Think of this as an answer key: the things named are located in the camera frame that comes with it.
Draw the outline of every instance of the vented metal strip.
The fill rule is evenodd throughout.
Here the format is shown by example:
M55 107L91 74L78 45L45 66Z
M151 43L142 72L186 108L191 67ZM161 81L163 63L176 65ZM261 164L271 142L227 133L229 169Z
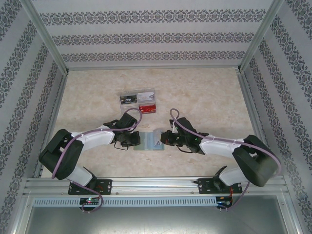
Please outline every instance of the vented metal strip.
M79 197L35 198L34 207L77 207ZM216 206L215 196L200 197L105 197L103 207Z

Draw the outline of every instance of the wall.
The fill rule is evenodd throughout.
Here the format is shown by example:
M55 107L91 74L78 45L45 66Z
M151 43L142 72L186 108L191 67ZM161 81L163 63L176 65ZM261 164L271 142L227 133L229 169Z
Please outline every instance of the wall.
M18 0L0 0L0 234L32 177L63 75Z
M312 233L311 6L311 0L285 1L245 70L304 233Z
M34 0L69 68L239 65L272 0Z

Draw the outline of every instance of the beige floor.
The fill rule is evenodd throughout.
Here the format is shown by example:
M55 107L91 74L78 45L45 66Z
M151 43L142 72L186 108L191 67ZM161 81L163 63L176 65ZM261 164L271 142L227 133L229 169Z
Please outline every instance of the beige floor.
M198 131L227 138L253 133L234 68L71 71L55 132L91 130L120 118L117 93L144 88L155 88L157 113L144 115L139 131L169 130L169 110L175 107ZM78 163L98 177L211 176L235 161L170 146L121 151L108 145L84 152ZM44 169L42 177L50 176Z

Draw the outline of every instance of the purple cable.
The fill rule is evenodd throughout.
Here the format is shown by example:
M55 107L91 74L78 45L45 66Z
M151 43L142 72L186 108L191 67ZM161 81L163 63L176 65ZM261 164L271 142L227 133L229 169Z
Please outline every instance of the purple cable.
M274 175L273 177L275 177L275 176L277 176L277 175L279 175L279 174L281 173L281 171L282 171L281 163L279 162L279 160L277 159L277 157L276 157L275 155L273 155L272 153L270 153L269 151L267 151L267 150L265 150L265 149L262 149L262 148L260 148L260 147L258 147L258 146L255 146L255 145L251 145L251 144L242 142L242 141L236 141L236 140L232 140L232 139L223 139L223 138L217 138L217 137L210 137L210 136L202 136L202 135L200 135L200 134L198 134L198 133L195 133L195 132L193 132L193 131L187 129L187 128L184 127L182 124L180 124L180 123L176 120L176 118L173 116L172 111L176 111L176 112L177 112L177 117L176 117L176 118L178 118L178 117L180 116L180 112L179 112L176 108L172 108L172 109L170 109L170 116L171 116L171 118L174 120L174 122L175 122L177 125L179 125L181 128L183 128L185 131L187 131L187 132L189 132L189 133L191 133L191 134L193 134L193 135L195 135L195 136L197 136L197 137L203 138L203 139L207 139L207 140L216 140L216 141L223 141L223 142L226 142L226 143L235 143L235 144L240 144L240 145L244 145L244 146L247 146L247 147L250 147L250 148L254 148L254 149L256 149L256 150L259 150L259 151L261 151L261 152L267 154L268 156L270 156L270 157L277 163L278 171L277 171L277 173L275 173L275 175ZM238 199L230 208L232 208L232 207L234 207L234 206L237 205L237 203L242 199L243 195L246 193L248 187L249 187L249 182L247 183L246 188L245 188L245 190L243 191L243 193L241 194L241 196L239 197L239 199Z
M142 120L142 112L141 112L139 109L137 109L137 108L130 108L130 109L126 110L125 113L127 113L128 111L131 111L131 110L136 110L136 111L139 111L139 113L140 113L140 119L138 120L138 122L137 122L136 124L134 124L133 126L131 126L131 127L129 127L129 128L115 128L115 129L113 129L113 128L105 128L104 130L105 130L105 131L126 131L126 130L130 130L130 129L133 129L133 128L137 127L138 124L139 124L139 123L141 122L141 120ZM101 128L93 129L93 130L84 132L84 133L82 133L82 134L79 134L79 135L75 136L73 139L71 139L71 140L68 142L68 144L66 145L66 147L65 147L65 149L63 150L62 154L61 154L60 157L59 157L59 160L58 160L58 162L57 162L57 164L56 164L56 166L55 166L55 168L54 168L54 170L53 170L53 173L52 173L52 179L55 178L55 175L56 175L56 173L57 173L57 171L58 171L58 169L59 169L60 164L62 163L62 160L63 160L63 158L64 158L64 156L65 156L66 151L68 150L68 148L70 147L70 145L71 145L76 139L78 139L79 137L81 137L81 136L83 136L83 135L85 135L85 134L94 133L94 132L101 132L101 131L103 131L103 129L101 129ZM94 190L92 190L92 189L89 189L89 188L87 188L87 187L85 187L85 186L83 186L83 185L81 185L81 184L78 184L78 183L76 183L76 182L74 182L74 181L73 181L73 183L76 184L77 186L83 188L83 189L89 190L89 191L91 191L91 192L93 192L93 193L99 195L99 198L101 199L100 205L97 206L97 207L95 207L93 210L88 211L88 213L97 211L97 210L103 205L103 197L102 197L102 195L101 195L100 193L98 193L97 191L94 191ZM85 203L82 205L82 208L81 208L83 212L85 212L85 210L83 209L84 205L85 205Z

